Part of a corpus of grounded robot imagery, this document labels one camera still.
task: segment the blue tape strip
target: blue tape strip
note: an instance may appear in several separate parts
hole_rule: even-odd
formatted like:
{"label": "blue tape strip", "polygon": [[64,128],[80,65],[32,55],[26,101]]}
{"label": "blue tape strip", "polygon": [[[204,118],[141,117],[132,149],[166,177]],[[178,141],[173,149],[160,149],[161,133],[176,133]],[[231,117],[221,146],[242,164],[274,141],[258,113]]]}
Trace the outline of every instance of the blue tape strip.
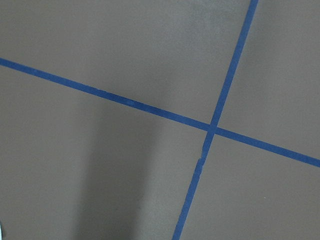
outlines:
{"label": "blue tape strip", "polygon": [[279,154],[279,155],[285,156],[287,158],[298,160],[300,162],[310,164],[310,165],[313,165],[313,166],[320,168],[320,160],[319,159],[316,159],[316,158],[313,158],[313,157],[310,157],[307,155],[303,155],[301,153],[291,151],[291,150],[288,150],[288,149],[285,149],[283,147],[279,147],[276,145],[272,145],[270,143],[254,139],[252,137],[244,136],[244,135],[241,135],[241,134],[229,131],[229,130],[225,130],[225,129],[222,129],[219,127],[217,128],[215,133],[217,135],[222,136],[222,137],[226,137],[228,139],[232,139],[232,140],[244,143],[244,144],[248,144],[250,146],[264,149],[269,152]]}
{"label": "blue tape strip", "polygon": [[139,101],[135,101],[135,100],[123,97],[123,96],[119,96],[119,95],[116,95],[116,94],[113,94],[113,93],[110,93],[110,92],[107,92],[104,90],[100,90],[98,88],[94,88],[92,86],[88,86],[88,85],[85,85],[85,84],[82,84],[82,83],[79,83],[76,81],[72,81],[72,80],[57,76],[57,75],[53,75],[53,74],[45,72],[45,71],[37,70],[32,67],[25,66],[25,65],[13,62],[13,61],[9,61],[9,60],[0,58],[0,65],[7,67],[7,68],[10,68],[10,69],[17,70],[19,72],[23,72],[26,74],[30,74],[30,75],[42,78],[45,80],[49,80],[49,81],[57,83],[57,84],[61,84],[66,87],[85,92],[87,94],[92,94],[92,95],[95,95],[95,96],[98,96],[98,97],[101,97],[104,99],[108,99],[110,101],[113,101],[113,102],[116,102],[119,104],[123,104],[123,105],[129,106],[129,107],[135,108],[135,109],[142,110],[147,113],[151,113],[151,114],[154,114],[154,115],[166,118],[166,119],[170,119],[170,120],[176,121],[178,123],[182,123],[182,124],[185,124],[185,125],[197,128],[197,129],[207,131],[209,128],[209,124],[207,124],[207,123],[197,121],[192,118],[182,116],[182,115],[170,112],[170,111],[162,110],[160,108],[150,106],[150,105],[144,104]]}
{"label": "blue tape strip", "polygon": [[178,222],[175,226],[175,230],[172,236],[172,240],[179,240],[181,237],[181,233],[182,230],[184,228],[193,198],[195,196],[195,192],[200,180],[200,175],[202,173],[202,169],[203,166],[206,162],[207,156],[208,156],[208,152],[211,146],[211,143],[213,141],[214,135],[216,133],[216,129],[218,126],[218,122],[219,119],[221,117],[221,113],[224,109],[224,105],[226,103],[226,99],[231,87],[231,83],[232,80],[234,78],[238,63],[239,63],[239,59],[242,53],[242,50],[244,48],[245,42],[246,42],[246,38],[248,36],[248,32],[250,29],[250,25],[251,22],[253,20],[254,14],[255,14],[255,10],[258,4],[258,0],[251,0],[250,5],[248,7],[248,11],[246,13],[245,19],[244,19],[244,23],[229,65],[229,69],[228,72],[226,74],[225,80],[224,80],[224,84],[218,99],[218,102],[216,104],[213,116],[212,116],[212,120],[209,126],[209,129],[207,131],[207,134],[205,136],[205,140],[202,146],[202,153],[201,153],[201,157],[199,158],[196,166],[195,166],[195,170],[191,179],[191,183],[189,185],[185,200],[184,200],[184,204],[182,206],[181,209],[181,213],[178,219]]}

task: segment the gray surface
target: gray surface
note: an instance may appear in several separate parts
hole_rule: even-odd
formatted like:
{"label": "gray surface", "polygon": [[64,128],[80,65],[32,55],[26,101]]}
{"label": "gray surface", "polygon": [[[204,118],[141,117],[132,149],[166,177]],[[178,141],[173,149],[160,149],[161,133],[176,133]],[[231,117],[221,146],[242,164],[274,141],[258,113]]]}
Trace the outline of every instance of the gray surface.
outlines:
{"label": "gray surface", "polygon": [[259,2],[220,127],[320,158],[319,11]]}
{"label": "gray surface", "polygon": [[0,53],[210,122],[248,5],[249,0],[1,1]]}
{"label": "gray surface", "polygon": [[205,132],[1,68],[8,240],[170,239]]}
{"label": "gray surface", "polygon": [[318,240],[320,168],[215,136],[181,240]]}

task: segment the concrete floor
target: concrete floor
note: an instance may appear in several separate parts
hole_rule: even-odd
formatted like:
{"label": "concrete floor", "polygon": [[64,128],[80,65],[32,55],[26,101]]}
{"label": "concrete floor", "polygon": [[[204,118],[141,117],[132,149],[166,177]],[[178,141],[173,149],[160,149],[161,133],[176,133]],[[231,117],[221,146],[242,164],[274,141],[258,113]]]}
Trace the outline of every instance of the concrete floor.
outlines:
{"label": "concrete floor", "polygon": [[[249,0],[2,1],[0,58],[209,123]],[[260,0],[219,127],[320,159],[319,1]],[[206,132],[0,67],[5,240],[169,240]],[[182,240],[317,240],[320,169],[215,136]]]}

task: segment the blue tape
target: blue tape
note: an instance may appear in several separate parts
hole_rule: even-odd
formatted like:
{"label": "blue tape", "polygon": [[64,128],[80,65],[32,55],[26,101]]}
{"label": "blue tape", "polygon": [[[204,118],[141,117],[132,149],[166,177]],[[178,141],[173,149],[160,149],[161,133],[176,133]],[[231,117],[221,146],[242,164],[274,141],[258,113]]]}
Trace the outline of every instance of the blue tape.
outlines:
{"label": "blue tape", "polygon": [[217,128],[215,133],[217,135],[222,136],[222,137],[232,139],[232,140],[244,143],[244,144],[248,144],[250,146],[254,146],[254,147],[257,147],[260,149],[264,149],[269,152],[279,154],[279,155],[285,156],[287,158],[298,160],[300,162],[310,164],[310,165],[313,165],[313,166],[320,168],[320,160],[319,159],[316,159],[316,158],[313,158],[313,157],[310,157],[307,155],[303,155],[301,153],[291,151],[291,150],[288,150],[288,149],[285,149],[283,147],[279,147],[276,145],[272,145],[270,143],[254,139],[252,137],[244,136],[244,135],[241,135],[241,134],[229,131],[229,130],[225,130],[225,129],[222,129],[219,127]]}
{"label": "blue tape", "polygon": [[225,103],[226,103],[226,99],[231,87],[231,83],[232,80],[234,78],[238,63],[239,63],[239,59],[242,53],[242,50],[244,48],[245,42],[246,42],[246,38],[248,36],[248,32],[250,29],[250,25],[251,22],[253,20],[254,14],[255,14],[255,10],[258,4],[258,0],[251,0],[250,5],[248,7],[248,11],[246,13],[245,19],[244,19],[244,23],[243,26],[241,28],[241,32],[222,86],[222,90],[220,92],[220,96],[218,99],[218,102],[216,104],[212,119],[211,119],[211,123],[209,126],[209,129],[206,133],[205,136],[205,140],[202,146],[202,152],[201,152],[201,157],[199,158],[196,166],[195,166],[195,170],[191,179],[191,183],[189,185],[185,200],[184,200],[184,204],[182,206],[181,209],[181,213],[178,219],[178,222],[175,226],[175,230],[172,236],[172,240],[179,240],[181,237],[181,233],[182,230],[184,228],[193,198],[195,196],[196,193],[196,189],[200,180],[200,175],[202,173],[202,169],[203,166],[206,162],[207,156],[208,156],[208,152],[211,146],[211,143],[213,141],[213,138],[215,136],[216,130],[217,130],[217,126],[218,126],[218,122],[219,119],[221,117],[221,113],[224,109]]}
{"label": "blue tape", "polygon": [[188,126],[200,129],[200,130],[207,131],[209,128],[209,124],[207,124],[207,123],[197,121],[192,118],[182,116],[182,115],[170,112],[170,111],[162,110],[160,108],[150,106],[150,105],[144,104],[139,101],[135,101],[135,100],[123,97],[123,96],[119,96],[119,95],[116,95],[116,94],[113,94],[111,92],[107,92],[104,90],[100,90],[98,88],[94,88],[92,86],[88,86],[88,85],[85,85],[85,84],[82,84],[82,83],[79,83],[76,81],[72,81],[72,80],[57,76],[57,75],[53,75],[53,74],[45,72],[45,71],[37,70],[32,67],[25,66],[25,65],[13,62],[13,61],[9,61],[9,60],[0,58],[0,65],[7,67],[7,68],[10,68],[10,69],[17,70],[19,72],[23,72],[23,73],[26,73],[29,75],[36,76],[36,77],[39,77],[39,78],[42,78],[42,79],[45,79],[45,80],[48,80],[48,81],[51,81],[51,82],[54,82],[57,84],[61,84],[66,87],[76,89],[76,90],[82,91],[87,94],[95,95],[95,96],[98,96],[98,97],[101,97],[104,99],[108,99],[110,101],[113,101],[113,102],[116,102],[116,103],[119,103],[122,105],[126,105],[129,107],[135,108],[135,109],[139,109],[144,112],[151,113],[151,114],[154,114],[154,115],[166,118],[166,119],[170,119],[170,120],[176,121],[178,123],[182,123],[182,124],[185,124],[185,125],[188,125]]}

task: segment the gray floor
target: gray floor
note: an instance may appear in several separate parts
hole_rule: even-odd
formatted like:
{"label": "gray floor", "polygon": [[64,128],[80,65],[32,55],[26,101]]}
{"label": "gray floor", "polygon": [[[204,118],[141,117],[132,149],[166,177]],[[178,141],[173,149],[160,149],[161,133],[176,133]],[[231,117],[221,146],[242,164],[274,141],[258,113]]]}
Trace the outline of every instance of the gray floor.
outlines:
{"label": "gray floor", "polygon": [[[209,123],[249,0],[2,1],[0,58]],[[319,1],[260,0],[219,127],[320,158]],[[0,67],[6,240],[169,240],[205,131]],[[182,240],[316,240],[320,169],[215,136]]]}

